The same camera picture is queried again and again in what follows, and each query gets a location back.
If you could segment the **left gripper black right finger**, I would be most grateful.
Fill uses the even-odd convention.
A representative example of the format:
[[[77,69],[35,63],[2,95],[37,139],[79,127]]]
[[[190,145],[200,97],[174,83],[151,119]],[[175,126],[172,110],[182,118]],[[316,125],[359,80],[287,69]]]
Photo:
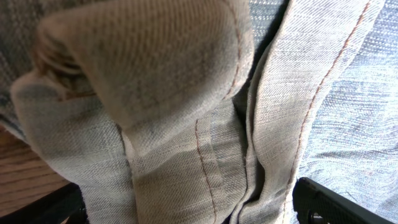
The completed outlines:
[[[392,224],[307,177],[296,182],[292,196],[300,224]]]

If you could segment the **light blue denim shorts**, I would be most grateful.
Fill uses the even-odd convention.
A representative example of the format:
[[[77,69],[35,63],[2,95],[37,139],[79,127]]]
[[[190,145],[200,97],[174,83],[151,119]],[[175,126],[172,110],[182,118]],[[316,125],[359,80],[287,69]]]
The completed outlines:
[[[397,2],[1,2],[1,123],[90,223],[397,222]]]

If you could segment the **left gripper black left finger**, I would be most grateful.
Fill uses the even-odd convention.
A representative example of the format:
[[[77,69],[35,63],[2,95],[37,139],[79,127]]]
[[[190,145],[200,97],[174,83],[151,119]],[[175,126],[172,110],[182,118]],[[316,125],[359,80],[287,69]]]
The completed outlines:
[[[1,224],[87,224],[85,203],[79,186],[64,187],[1,217]]]

